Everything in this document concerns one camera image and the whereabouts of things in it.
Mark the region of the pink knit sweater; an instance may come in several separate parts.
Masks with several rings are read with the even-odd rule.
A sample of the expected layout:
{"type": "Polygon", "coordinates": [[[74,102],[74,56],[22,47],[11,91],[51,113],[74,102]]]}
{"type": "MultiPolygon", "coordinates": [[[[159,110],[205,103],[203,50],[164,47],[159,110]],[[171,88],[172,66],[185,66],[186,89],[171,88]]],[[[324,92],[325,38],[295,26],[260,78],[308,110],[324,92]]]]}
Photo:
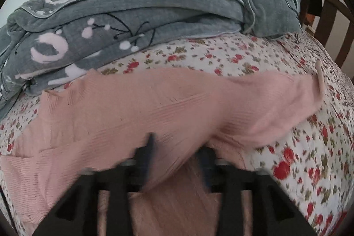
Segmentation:
{"type": "Polygon", "coordinates": [[[220,200],[193,155],[207,144],[240,168],[242,150],[272,144],[316,113],[322,72],[220,77],[188,68],[103,75],[46,90],[38,115],[1,168],[14,209],[33,232],[86,168],[106,170],[156,136],[148,183],[132,197],[137,235],[212,235],[220,200]]]}

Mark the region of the grey patterned quilt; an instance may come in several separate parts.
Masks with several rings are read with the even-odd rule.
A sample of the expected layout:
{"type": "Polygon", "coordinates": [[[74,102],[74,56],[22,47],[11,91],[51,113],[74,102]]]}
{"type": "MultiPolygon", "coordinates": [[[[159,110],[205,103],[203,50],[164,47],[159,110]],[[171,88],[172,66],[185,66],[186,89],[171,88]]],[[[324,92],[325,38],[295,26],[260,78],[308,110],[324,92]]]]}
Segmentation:
{"type": "Polygon", "coordinates": [[[300,28],[301,0],[29,0],[1,28],[1,116],[90,69],[162,42],[300,28]]]}

